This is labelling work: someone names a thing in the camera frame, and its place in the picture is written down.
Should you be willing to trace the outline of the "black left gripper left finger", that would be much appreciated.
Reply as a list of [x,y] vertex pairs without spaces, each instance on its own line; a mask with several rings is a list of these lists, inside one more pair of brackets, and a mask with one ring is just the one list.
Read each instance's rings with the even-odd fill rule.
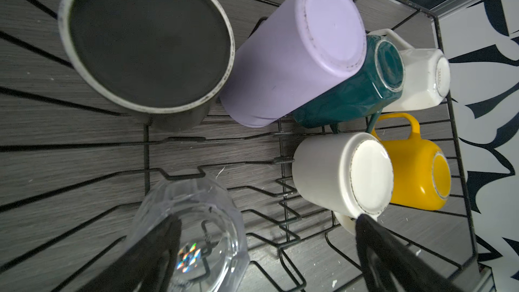
[[80,291],[167,291],[177,263],[181,220],[169,215]]

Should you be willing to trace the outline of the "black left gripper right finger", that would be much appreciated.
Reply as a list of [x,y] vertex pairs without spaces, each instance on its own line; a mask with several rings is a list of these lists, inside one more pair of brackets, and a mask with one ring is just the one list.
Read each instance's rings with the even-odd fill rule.
[[461,290],[366,214],[360,215],[355,222],[355,240],[369,291],[397,291],[395,282],[405,291]]

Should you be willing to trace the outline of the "clear glass cup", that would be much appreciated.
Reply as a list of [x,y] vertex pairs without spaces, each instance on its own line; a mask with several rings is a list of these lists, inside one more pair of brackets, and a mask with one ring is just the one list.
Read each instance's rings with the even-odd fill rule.
[[166,216],[182,222],[177,263],[169,291],[236,291],[249,265],[242,213],[215,177],[156,184],[144,198],[126,248]]

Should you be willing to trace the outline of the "yellow mug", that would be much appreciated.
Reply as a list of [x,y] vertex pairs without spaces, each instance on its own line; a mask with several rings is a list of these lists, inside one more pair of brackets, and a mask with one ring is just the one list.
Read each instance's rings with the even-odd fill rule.
[[451,172],[441,148],[423,139],[420,124],[407,113],[383,114],[379,120],[404,118],[411,131],[407,139],[379,141],[393,165],[394,185],[391,203],[419,210],[442,209],[451,192]]

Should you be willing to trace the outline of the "red inside white mug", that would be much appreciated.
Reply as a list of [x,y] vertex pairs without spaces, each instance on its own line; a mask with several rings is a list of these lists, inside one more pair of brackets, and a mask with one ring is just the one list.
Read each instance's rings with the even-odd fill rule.
[[292,176],[301,197],[332,211],[351,234],[360,216],[376,220],[393,194],[389,154],[367,132],[303,140],[293,156]]

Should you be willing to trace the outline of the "green mug cream inside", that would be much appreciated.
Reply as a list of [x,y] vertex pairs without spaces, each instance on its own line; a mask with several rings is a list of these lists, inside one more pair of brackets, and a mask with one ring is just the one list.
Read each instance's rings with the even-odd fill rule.
[[297,108],[293,118],[305,128],[370,117],[371,132],[382,110],[399,99],[405,84],[405,66],[397,47],[384,36],[367,36],[366,59],[352,77]]

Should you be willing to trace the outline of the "white ceramic mug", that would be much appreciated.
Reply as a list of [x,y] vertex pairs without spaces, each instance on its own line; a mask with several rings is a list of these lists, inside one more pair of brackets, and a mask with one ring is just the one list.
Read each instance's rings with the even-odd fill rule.
[[400,48],[405,67],[405,82],[399,99],[384,112],[425,110],[439,105],[450,91],[450,63],[440,49],[418,49],[391,29],[372,31],[370,35],[385,36]]

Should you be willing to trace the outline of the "black mug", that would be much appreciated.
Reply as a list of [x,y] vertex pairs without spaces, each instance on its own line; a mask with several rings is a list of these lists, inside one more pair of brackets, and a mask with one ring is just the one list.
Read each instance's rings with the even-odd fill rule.
[[235,59],[232,26],[218,0],[61,0],[58,24],[81,78],[165,131],[204,120]]

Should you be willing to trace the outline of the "purple plastic cup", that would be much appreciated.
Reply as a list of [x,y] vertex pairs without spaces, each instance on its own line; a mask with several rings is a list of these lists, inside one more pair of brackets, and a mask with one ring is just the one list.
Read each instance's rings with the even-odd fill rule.
[[353,0],[285,0],[238,48],[221,104],[265,127],[355,75],[366,50]]

